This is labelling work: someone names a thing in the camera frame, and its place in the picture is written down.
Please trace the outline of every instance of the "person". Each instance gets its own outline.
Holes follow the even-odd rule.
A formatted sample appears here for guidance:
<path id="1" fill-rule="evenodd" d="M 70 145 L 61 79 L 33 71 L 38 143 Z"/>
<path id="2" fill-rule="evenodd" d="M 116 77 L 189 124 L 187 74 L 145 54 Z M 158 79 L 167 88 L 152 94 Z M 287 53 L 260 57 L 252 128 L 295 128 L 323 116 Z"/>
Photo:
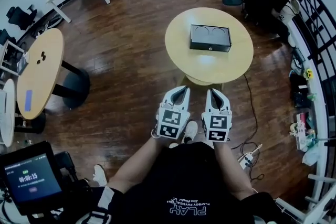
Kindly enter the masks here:
<path id="1" fill-rule="evenodd" d="M 277 19 L 289 0 L 246 0 L 246 11 L 262 27 L 278 34 L 283 43 L 288 43 L 288 27 Z"/>
<path id="2" fill-rule="evenodd" d="M 196 134 L 197 123 L 190 121 L 179 146 L 167 148 L 172 140 L 149 138 L 108 183 L 96 165 L 94 180 L 106 187 L 92 188 L 96 207 L 77 223 L 93 223 L 90 216 L 99 214 L 109 215 L 111 223 L 286 222 L 268 193 L 254 191 L 226 143 L 213 143 L 212 149 L 195 142 Z"/>

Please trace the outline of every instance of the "paper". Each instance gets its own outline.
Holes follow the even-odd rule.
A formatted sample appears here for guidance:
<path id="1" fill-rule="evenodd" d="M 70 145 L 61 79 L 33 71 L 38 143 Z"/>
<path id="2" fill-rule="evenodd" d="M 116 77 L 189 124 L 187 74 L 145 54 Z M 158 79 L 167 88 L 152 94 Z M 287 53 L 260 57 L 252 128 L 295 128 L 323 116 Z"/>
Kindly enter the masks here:
<path id="1" fill-rule="evenodd" d="M 113 195 L 114 195 L 114 191 L 110 189 L 109 187 L 105 187 L 100 197 L 100 200 L 98 202 L 98 207 L 108 209 Z"/>
<path id="2" fill-rule="evenodd" d="M 33 95 L 33 90 L 26 91 L 25 111 L 30 111 L 32 107 L 32 95 Z"/>

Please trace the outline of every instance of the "wooden floor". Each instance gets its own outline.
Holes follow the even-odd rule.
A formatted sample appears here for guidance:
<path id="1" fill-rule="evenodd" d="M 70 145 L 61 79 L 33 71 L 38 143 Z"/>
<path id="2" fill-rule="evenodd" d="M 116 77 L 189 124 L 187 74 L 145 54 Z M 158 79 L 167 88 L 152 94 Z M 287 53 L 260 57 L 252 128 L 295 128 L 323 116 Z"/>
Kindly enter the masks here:
<path id="1" fill-rule="evenodd" d="M 311 168 L 301 163 L 303 154 L 289 135 L 296 112 L 289 98 L 291 50 L 245 22 L 239 7 L 222 6 L 222 0 L 111 0 L 109 5 L 104 0 L 73 0 L 65 5 L 62 10 L 72 19 L 59 26 L 66 42 L 65 60 L 89 72 L 90 94 L 72 111 L 53 95 L 43 134 L 16 134 L 15 141 L 48 140 L 55 152 L 71 154 L 79 177 L 92 178 L 94 164 L 112 176 L 149 138 L 160 101 L 183 75 L 166 52 L 164 35 L 176 15 L 196 7 L 232 14 L 253 40 L 254 58 L 246 77 L 259 126 L 253 141 L 263 147 L 252 176 L 265 174 L 263 180 L 253 181 L 254 188 L 294 204 L 302 202 L 311 192 Z M 62 71 L 59 83 L 66 73 Z M 190 112 L 201 127 L 207 87 L 188 85 Z M 226 83 L 223 92 L 233 110 L 229 144 L 234 147 L 254 132 L 256 122 L 244 76 Z"/>

